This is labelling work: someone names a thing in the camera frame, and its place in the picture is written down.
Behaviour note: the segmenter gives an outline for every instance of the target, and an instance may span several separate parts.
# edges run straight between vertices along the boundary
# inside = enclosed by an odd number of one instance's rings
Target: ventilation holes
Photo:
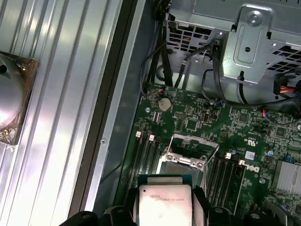
[[[182,51],[193,52],[200,46],[203,46],[209,39],[212,30],[193,25],[183,25],[168,23],[167,45],[171,48],[179,48]]]
[[[272,71],[276,71],[276,72],[280,72],[280,73],[283,73],[283,72],[287,72],[287,71],[290,71],[292,69],[295,69],[297,68],[299,65],[296,65],[296,64],[291,64],[291,63],[287,63],[287,62],[283,62],[283,61],[280,61],[278,62],[277,64],[271,66],[268,68],[268,70],[272,70]]]

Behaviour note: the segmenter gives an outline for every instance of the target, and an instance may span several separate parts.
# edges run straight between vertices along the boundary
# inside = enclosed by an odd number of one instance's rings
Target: black cable
[[[170,0],[155,1],[155,5],[154,5],[152,13],[153,13],[154,19],[158,22],[158,38],[157,38],[156,47],[160,46],[163,41],[166,42],[167,27],[166,27],[166,29],[164,29],[163,22],[165,20],[166,9],[167,9],[169,2],[170,2]],[[173,86],[173,78],[172,78],[173,75],[172,75],[170,62],[168,59],[168,53],[167,53],[166,46],[163,46],[161,48],[161,51],[158,51],[154,55],[154,58],[151,62],[147,81],[149,81],[149,79],[150,79],[151,82],[155,82],[155,74],[157,71],[157,66],[158,66],[158,61],[159,61],[160,55],[162,58],[165,84],[167,86],[172,87]]]
[[[211,72],[211,71],[213,71],[213,69],[207,69],[207,70],[204,71],[203,78],[202,78],[202,83],[201,83],[201,93],[202,93],[203,97],[206,100],[208,100],[210,103],[219,104],[220,102],[215,101],[214,99],[209,98],[206,95],[205,91],[204,91],[204,84],[205,84],[205,80],[206,80],[206,74],[207,74],[207,72]]]
[[[149,95],[152,95],[153,93],[150,93],[150,94],[146,94],[143,90],[143,70],[144,70],[144,66],[146,64],[146,62],[154,55],[156,54],[157,52],[159,52],[162,47],[164,47],[166,45],[166,41],[163,42],[160,46],[158,46],[154,51],[152,51],[151,54],[149,54],[142,62],[141,64],[141,68],[140,68],[140,91],[141,93],[144,95],[144,96],[149,96]]]
[[[247,105],[248,102],[247,102],[246,97],[244,95],[244,85],[243,85],[243,83],[239,84],[238,90],[239,90],[239,95],[240,95],[241,100],[244,102],[244,104]]]
[[[246,105],[246,104],[240,104],[240,103],[236,103],[236,102],[227,100],[224,93],[223,93],[222,86],[221,86],[220,63],[219,63],[219,57],[218,56],[219,56],[218,49],[217,49],[217,46],[215,46],[212,49],[214,83],[215,83],[215,87],[216,87],[219,95],[221,96],[223,102],[226,105],[229,105],[229,106],[232,106],[232,107],[254,108],[254,107],[267,106],[267,105],[278,105],[278,104],[281,104],[281,103],[294,101],[294,98],[292,97],[292,98],[288,98],[288,99],[284,99],[284,100],[278,100],[278,101],[274,101],[274,102],[267,102],[267,103],[260,103],[260,104],[247,104]]]
[[[166,29],[163,29],[162,33],[162,40],[166,40]],[[163,65],[163,74],[165,79],[165,85],[173,86],[173,75],[170,66],[170,62],[168,59],[167,47],[166,45],[161,50],[161,57],[162,57],[162,65]]]
[[[156,48],[162,45],[162,32],[163,32],[163,24],[158,23],[158,37],[157,37],[157,42],[156,42]],[[157,65],[159,62],[161,52],[158,51],[154,54],[152,61],[151,61],[151,66],[150,70],[147,76],[147,81],[155,82],[155,75],[156,75],[156,70],[157,70]]]
[[[181,82],[181,80],[182,80],[182,77],[183,77],[183,74],[184,74],[184,71],[185,71],[185,66],[186,66],[186,64],[187,64],[187,61],[190,60],[190,58],[192,58],[193,56],[195,56],[195,55],[197,55],[197,54],[200,54],[200,53],[202,53],[202,52],[204,52],[204,51],[210,49],[210,47],[211,47],[210,44],[205,45],[205,46],[203,46],[203,47],[201,47],[201,48],[199,48],[199,49],[193,51],[192,53],[190,53],[189,55],[187,55],[187,56],[184,58],[184,60],[183,60],[183,62],[182,62],[182,65],[181,65],[181,68],[180,68],[180,71],[179,71],[179,76],[178,76],[178,78],[177,78],[177,81],[175,82],[174,87],[178,88],[178,86],[179,86],[179,84],[180,84],[180,82]]]

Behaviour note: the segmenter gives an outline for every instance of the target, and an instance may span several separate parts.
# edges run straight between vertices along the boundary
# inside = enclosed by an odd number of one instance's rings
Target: heatsink
[[[301,195],[301,166],[285,161],[278,161],[272,188]]]

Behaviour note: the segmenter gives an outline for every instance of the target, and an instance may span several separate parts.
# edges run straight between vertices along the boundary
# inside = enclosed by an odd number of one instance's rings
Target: screw
[[[203,164],[202,163],[197,163],[197,168],[201,169],[203,167]]]
[[[251,217],[254,218],[254,219],[260,219],[259,215],[256,214],[256,213],[252,213]]]
[[[222,209],[221,208],[215,208],[214,211],[217,212],[217,213],[222,213]]]
[[[103,138],[103,139],[100,140],[100,143],[101,143],[102,145],[105,145],[105,144],[107,143],[107,140]]]
[[[260,178],[259,179],[259,183],[261,183],[262,185],[265,184],[265,179],[264,178]]]

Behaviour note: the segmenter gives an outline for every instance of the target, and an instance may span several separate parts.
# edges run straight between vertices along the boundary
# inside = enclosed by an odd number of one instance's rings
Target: ram slot
[[[141,155],[142,155],[145,145],[147,143],[148,142],[147,142],[146,138],[143,137],[140,141],[140,144],[136,150],[135,155],[133,156],[133,159],[132,159],[133,167],[131,168],[130,173],[129,173],[129,181],[128,181],[128,186],[127,186],[128,190],[131,189],[136,184],[136,181],[137,181],[136,174],[137,174],[137,171],[139,170]]]
[[[214,198],[215,198],[215,191],[216,189],[218,188],[218,182],[219,182],[219,175],[220,175],[220,170],[221,170],[221,164],[222,164],[222,161],[220,160],[215,160],[214,161],[214,166],[213,166],[213,170],[211,171],[211,178],[209,179],[209,186],[208,186],[208,200],[209,202],[211,203]]]

